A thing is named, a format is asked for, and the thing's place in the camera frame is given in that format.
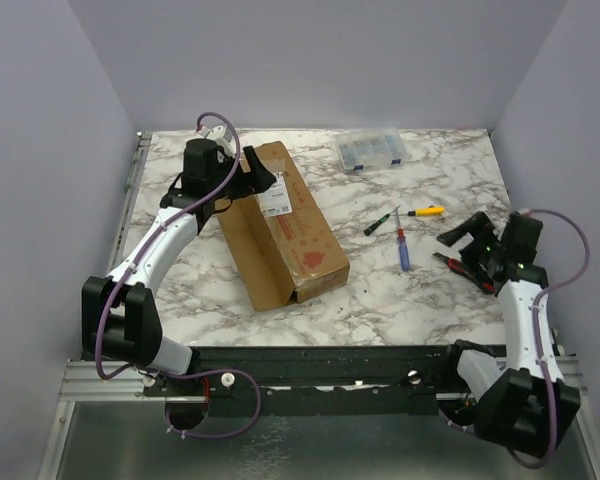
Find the red utility knife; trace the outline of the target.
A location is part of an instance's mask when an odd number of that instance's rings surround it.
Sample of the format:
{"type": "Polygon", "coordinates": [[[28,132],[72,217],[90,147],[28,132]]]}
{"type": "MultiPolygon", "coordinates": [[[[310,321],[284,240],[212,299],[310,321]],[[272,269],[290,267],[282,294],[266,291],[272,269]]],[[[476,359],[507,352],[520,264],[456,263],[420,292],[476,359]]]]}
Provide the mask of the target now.
{"type": "Polygon", "coordinates": [[[449,256],[446,256],[440,252],[434,252],[432,254],[432,256],[437,258],[438,260],[440,260],[442,263],[444,263],[450,271],[452,271],[456,275],[459,275],[459,276],[465,278],[466,280],[468,280],[472,283],[472,281],[466,276],[466,272],[464,271],[464,266],[462,264],[462,261],[452,258],[452,257],[449,257],[449,256]]]}

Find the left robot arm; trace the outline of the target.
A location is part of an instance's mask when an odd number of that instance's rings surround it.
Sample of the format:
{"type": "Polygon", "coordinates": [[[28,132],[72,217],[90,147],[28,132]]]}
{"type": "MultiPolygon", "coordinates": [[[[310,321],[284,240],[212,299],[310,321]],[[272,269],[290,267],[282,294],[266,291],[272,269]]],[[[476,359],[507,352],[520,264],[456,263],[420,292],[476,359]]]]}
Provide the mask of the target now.
{"type": "Polygon", "coordinates": [[[217,214],[217,201],[264,193],[275,181],[251,146],[236,153],[220,139],[189,140],[182,171],[140,243],[106,276],[91,276],[84,283],[83,349],[98,360],[164,372],[175,392],[194,392],[201,380],[194,351],[164,335],[154,295],[181,251],[217,214]]]}

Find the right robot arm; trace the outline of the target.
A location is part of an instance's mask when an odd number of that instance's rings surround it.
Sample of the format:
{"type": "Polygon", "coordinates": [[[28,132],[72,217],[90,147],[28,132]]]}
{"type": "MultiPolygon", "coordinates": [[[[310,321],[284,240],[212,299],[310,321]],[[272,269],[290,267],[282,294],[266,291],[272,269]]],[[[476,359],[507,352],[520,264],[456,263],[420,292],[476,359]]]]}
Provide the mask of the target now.
{"type": "Polygon", "coordinates": [[[554,285],[535,262],[543,229],[532,210],[510,214],[501,234],[478,211],[459,226],[438,235],[451,247],[472,240],[452,269],[487,285],[502,310],[506,362],[498,364],[485,346],[455,342],[439,367],[449,390],[469,387],[475,399],[474,435],[500,445],[529,469],[545,466],[579,411],[579,391],[565,383],[551,345],[547,300],[554,285]]]}

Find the brown cardboard express box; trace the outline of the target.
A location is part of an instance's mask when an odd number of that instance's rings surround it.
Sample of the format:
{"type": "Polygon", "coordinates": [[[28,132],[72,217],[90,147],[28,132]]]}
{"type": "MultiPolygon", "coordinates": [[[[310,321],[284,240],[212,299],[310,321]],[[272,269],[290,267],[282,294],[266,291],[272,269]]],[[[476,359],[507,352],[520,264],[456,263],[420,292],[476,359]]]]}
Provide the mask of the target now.
{"type": "Polygon", "coordinates": [[[263,144],[255,153],[276,181],[218,216],[254,310],[304,303],[344,286],[350,262],[285,145],[263,144]]]}

